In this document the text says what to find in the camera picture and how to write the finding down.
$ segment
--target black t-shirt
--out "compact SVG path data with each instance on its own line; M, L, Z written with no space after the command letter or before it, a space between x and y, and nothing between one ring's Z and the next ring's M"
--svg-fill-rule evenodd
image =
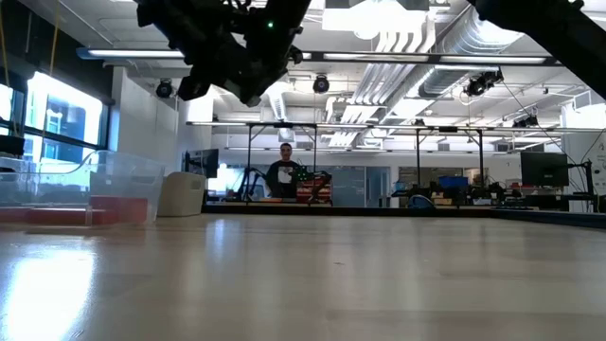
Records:
M277 161L267 171L267 185L274 198L296 198L294 170L299 167L293 161Z

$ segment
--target man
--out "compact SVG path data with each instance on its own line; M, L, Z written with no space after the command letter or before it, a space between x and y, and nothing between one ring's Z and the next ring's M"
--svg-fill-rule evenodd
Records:
M291 161L293 147L288 143L280 146L281 160L276 161L267 171L267 185L273 198L296 198L294 169L299 165Z

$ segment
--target black monitor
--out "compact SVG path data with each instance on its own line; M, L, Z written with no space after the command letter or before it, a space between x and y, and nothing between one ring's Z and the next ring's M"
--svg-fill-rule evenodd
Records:
M202 151L202 168L207 179L217 177L219 168L219 150Z
M530 186L565 187L568 180L568 158L563 153L520 154L522 183Z

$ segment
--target clear plastic container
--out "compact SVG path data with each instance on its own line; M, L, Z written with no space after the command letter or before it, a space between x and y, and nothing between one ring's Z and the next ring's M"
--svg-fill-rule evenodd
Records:
M0 224L145 224L155 220L165 167L107 151L81 164L0 158Z

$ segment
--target wooden floor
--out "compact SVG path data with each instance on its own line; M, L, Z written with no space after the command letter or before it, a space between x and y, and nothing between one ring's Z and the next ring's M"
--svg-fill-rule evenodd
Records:
M0 339L605 338L594 230L206 216L86 237L0 232Z

